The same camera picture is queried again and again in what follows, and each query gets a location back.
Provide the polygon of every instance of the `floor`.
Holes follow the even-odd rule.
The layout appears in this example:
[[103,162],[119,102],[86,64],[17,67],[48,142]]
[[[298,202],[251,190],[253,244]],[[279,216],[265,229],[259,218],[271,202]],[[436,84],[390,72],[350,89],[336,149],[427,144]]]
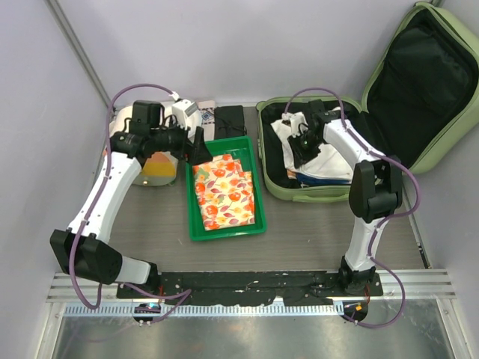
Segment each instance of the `floor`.
[[[373,302],[367,321],[384,322],[398,307],[399,301]],[[126,317],[64,318],[53,357],[454,358],[435,300],[407,301],[400,320],[376,331],[339,316],[171,318],[143,328],[133,323]]]
[[[245,124],[257,153],[255,108],[245,108]],[[160,271],[337,269],[353,231],[348,203],[287,202],[273,197],[262,178],[260,182],[268,224],[263,235],[192,242],[180,164],[173,185],[131,187],[116,217],[110,245],[123,255],[157,263]],[[408,218],[388,224],[377,257],[393,269],[424,268]]]

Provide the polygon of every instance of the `suitcase lid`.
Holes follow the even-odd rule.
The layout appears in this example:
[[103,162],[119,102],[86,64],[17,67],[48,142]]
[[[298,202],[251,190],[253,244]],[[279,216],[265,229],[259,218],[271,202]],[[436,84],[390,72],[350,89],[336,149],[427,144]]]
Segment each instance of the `suitcase lid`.
[[479,121],[448,131],[479,96],[476,50],[479,40],[448,11],[417,3],[364,90],[368,140],[416,173],[431,169]]

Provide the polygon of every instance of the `floral fabric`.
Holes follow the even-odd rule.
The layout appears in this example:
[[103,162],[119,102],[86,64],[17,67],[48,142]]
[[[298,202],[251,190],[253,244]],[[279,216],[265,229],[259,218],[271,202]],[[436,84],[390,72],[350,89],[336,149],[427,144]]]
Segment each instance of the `floral fabric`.
[[194,166],[195,192],[205,230],[254,223],[254,192],[251,172],[231,155]]

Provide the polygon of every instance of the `wall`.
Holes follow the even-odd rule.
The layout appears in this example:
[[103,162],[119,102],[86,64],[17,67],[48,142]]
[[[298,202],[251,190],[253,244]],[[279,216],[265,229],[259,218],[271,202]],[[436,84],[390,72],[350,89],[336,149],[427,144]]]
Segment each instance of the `wall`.
[[[60,3],[110,96],[155,82],[184,97],[238,103],[310,86],[360,98],[415,0]],[[138,96],[147,98],[126,98]]]
[[49,236],[89,191],[106,110],[46,5],[2,5],[0,356],[31,359],[58,269]]
[[[479,2],[446,0],[444,7],[479,36]],[[446,268],[460,301],[472,348],[479,356],[479,126],[431,172],[418,177],[423,199],[417,214],[427,256]],[[410,184],[407,191],[412,196]]]

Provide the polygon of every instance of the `green suitcase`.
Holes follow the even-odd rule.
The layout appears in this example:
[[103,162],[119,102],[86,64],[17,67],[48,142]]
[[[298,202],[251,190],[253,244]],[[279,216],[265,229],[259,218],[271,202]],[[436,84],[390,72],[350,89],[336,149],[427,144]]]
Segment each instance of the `green suitcase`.
[[[361,103],[342,97],[355,129],[414,174],[433,168],[479,122],[479,39],[449,11],[417,3],[401,22],[364,90]],[[259,102],[259,154],[266,187],[277,198],[329,203],[346,200],[349,185],[301,188],[284,169],[281,142],[270,124],[289,97]],[[332,96],[301,96],[289,112]]]

